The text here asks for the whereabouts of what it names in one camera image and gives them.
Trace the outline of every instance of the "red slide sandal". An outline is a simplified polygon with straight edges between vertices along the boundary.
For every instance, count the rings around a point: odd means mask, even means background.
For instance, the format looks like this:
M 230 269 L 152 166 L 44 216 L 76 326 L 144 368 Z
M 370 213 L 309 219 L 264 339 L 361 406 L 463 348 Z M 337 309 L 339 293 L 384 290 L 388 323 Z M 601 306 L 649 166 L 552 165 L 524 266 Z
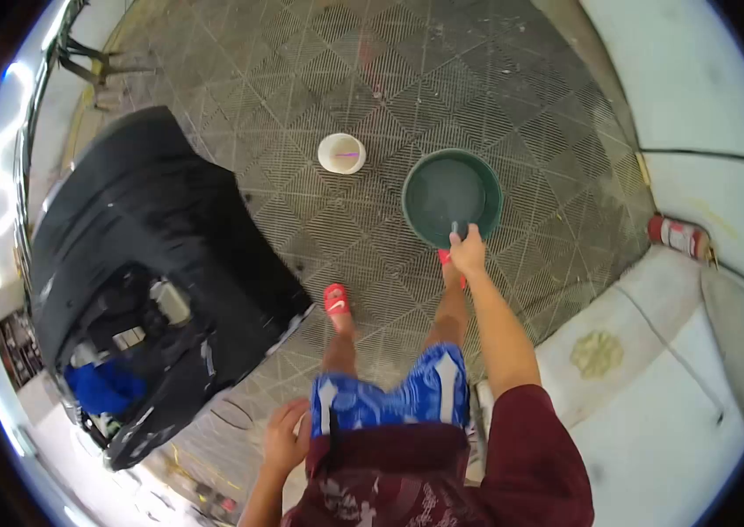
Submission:
M 440 256 L 440 263 L 444 266 L 451 261 L 451 251 L 447 249 L 437 249 L 436 254 Z M 466 277 L 460 276 L 460 289 L 466 288 Z
M 335 297 L 331 297 L 334 291 L 339 291 L 340 294 Z M 351 313 L 348 309 L 348 295 L 346 294 L 346 286 L 342 283 L 333 283 L 322 292 L 322 299 L 325 301 L 325 313 L 326 314 L 342 314 Z

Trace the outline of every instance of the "blue shorts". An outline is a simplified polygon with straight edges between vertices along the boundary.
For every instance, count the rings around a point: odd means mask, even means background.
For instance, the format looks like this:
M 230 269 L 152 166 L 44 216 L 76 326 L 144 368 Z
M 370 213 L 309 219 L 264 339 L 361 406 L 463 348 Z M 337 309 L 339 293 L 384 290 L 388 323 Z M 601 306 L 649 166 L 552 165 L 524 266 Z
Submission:
M 332 419 L 341 430 L 412 422 L 447 422 L 465 428 L 469 388 L 462 352 L 451 343 L 430 346 L 392 391 L 346 374 L 320 374 L 311 388 L 311 414 L 311 437 L 331 433 Z

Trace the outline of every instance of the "maroon shirt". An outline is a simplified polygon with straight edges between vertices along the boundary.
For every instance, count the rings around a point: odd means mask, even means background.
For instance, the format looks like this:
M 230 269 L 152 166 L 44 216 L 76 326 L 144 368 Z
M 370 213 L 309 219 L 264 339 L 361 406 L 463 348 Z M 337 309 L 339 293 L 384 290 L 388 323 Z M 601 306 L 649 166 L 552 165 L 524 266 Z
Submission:
M 469 446 L 442 423 L 341 431 L 312 440 L 311 475 L 285 527 L 591 525 L 583 459 L 545 390 L 525 385 L 495 402 L 480 487 L 463 487 Z

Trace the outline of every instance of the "foot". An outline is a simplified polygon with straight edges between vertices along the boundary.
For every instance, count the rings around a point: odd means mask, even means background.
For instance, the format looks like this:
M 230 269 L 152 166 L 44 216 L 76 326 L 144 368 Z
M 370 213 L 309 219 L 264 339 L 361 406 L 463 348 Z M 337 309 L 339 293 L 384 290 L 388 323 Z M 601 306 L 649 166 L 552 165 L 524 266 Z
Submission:
M 334 330 L 354 340 L 356 332 L 354 319 L 351 311 L 348 310 L 348 297 L 345 288 L 340 284 L 333 284 L 325 290 L 325 313 L 334 324 Z
M 439 249 L 440 263 L 442 264 L 442 280 L 445 288 L 466 288 L 466 277 L 451 261 L 451 253 L 445 249 Z

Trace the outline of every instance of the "green bucket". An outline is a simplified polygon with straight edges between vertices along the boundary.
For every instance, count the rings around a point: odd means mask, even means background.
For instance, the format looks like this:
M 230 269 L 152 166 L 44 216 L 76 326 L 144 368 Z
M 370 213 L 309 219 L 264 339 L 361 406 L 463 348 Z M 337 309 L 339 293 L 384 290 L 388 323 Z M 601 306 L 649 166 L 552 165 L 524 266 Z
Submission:
M 456 222 L 462 237 L 477 224 L 488 238 L 501 218 L 504 195 L 498 176 L 485 161 L 459 148 L 430 153 L 410 170 L 401 190 L 401 209 L 421 239 L 448 249 Z

